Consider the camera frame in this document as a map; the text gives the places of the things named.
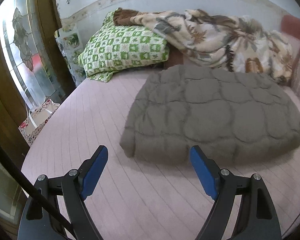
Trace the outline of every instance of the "shopping bag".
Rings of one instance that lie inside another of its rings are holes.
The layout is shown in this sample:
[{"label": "shopping bag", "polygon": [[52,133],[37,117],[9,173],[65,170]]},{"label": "shopping bag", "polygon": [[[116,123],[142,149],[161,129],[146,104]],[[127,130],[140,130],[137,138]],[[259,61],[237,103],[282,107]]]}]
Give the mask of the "shopping bag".
[{"label": "shopping bag", "polygon": [[19,131],[29,146],[33,144],[42,128],[59,106],[60,104],[56,104],[51,99],[48,99],[42,106],[29,111],[27,109],[27,119],[19,126]]}]

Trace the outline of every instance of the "mattress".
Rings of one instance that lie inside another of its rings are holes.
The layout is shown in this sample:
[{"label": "mattress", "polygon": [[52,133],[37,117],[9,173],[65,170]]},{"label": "mattress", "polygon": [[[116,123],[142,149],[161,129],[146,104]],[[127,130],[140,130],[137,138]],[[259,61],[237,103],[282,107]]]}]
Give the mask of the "mattress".
[{"label": "mattress", "polygon": [[[52,178],[77,169],[105,145],[109,160],[85,201],[105,240],[192,240],[213,205],[190,164],[166,166],[130,159],[119,145],[130,106],[148,75],[156,71],[125,70],[109,83],[85,79],[42,129],[22,167],[34,184],[40,174]],[[300,211],[300,148],[269,163],[227,168],[240,176],[261,174],[282,230],[289,227]],[[63,198],[58,199],[67,217]],[[231,236],[239,205],[237,196],[224,239]]]}]

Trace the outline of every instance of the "metal screw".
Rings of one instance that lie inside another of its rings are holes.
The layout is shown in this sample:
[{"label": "metal screw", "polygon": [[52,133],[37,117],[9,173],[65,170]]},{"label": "metal screw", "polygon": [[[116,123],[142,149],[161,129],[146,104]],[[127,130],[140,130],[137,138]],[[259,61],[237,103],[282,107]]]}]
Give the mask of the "metal screw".
[{"label": "metal screw", "polygon": [[77,175],[77,173],[78,173],[78,171],[76,169],[69,171],[70,176],[75,176],[75,175]]},{"label": "metal screw", "polygon": [[257,174],[257,173],[253,174],[253,177],[256,180],[260,180],[261,179],[261,176],[259,174]]},{"label": "metal screw", "polygon": [[222,169],[221,174],[224,176],[228,176],[230,174],[230,172],[227,169]]},{"label": "metal screw", "polygon": [[45,178],[46,178],[46,176],[42,174],[42,175],[39,175],[38,180],[41,181],[41,180],[44,180]]}]

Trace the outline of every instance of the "pillowcase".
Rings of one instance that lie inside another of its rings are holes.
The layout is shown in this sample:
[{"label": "pillowcase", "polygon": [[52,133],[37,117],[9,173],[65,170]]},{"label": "pillowcase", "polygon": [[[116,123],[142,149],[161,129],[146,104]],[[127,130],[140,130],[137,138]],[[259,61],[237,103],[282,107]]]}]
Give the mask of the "pillowcase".
[{"label": "pillowcase", "polygon": [[120,70],[168,60],[167,41],[144,26],[115,26],[109,12],[78,62],[87,77],[108,82]]}]

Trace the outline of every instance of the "blue rubber pad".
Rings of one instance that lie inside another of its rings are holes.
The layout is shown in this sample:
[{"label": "blue rubber pad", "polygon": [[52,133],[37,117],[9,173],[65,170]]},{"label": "blue rubber pad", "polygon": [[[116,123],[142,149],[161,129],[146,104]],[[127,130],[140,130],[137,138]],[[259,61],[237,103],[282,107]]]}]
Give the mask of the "blue rubber pad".
[{"label": "blue rubber pad", "polygon": [[216,200],[218,198],[216,181],[194,147],[190,149],[190,161],[195,172],[197,173],[205,193],[211,196],[213,200]]},{"label": "blue rubber pad", "polygon": [[87,172],[87,175],[82,180],[82,191],[80,193],[82,200],[85,200],[93,193],[107,161],[108,149],[106,147],[103,147],[98,157],[92,164],[91,168]]}]

